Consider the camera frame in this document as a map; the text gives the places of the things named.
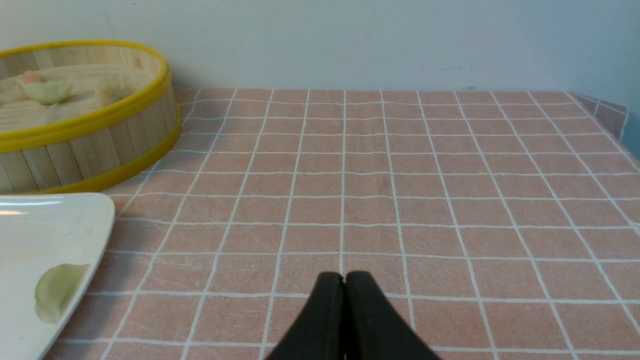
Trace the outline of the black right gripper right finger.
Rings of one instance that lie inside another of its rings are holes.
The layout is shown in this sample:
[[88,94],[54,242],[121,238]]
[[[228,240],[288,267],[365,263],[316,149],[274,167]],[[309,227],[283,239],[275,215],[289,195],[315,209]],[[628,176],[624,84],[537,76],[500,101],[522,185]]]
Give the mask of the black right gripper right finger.
[[366,271],[345,278],[350,319],[346,360],[439,360],[412,330]]

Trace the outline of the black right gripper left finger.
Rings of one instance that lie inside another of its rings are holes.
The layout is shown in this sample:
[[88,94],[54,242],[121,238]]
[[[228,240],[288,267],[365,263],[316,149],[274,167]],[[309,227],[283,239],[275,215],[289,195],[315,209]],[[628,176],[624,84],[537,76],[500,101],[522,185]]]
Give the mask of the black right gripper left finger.
[[341,274],[320,273],[302,310],[267,359],[343,360],[344,303],[345,285]]

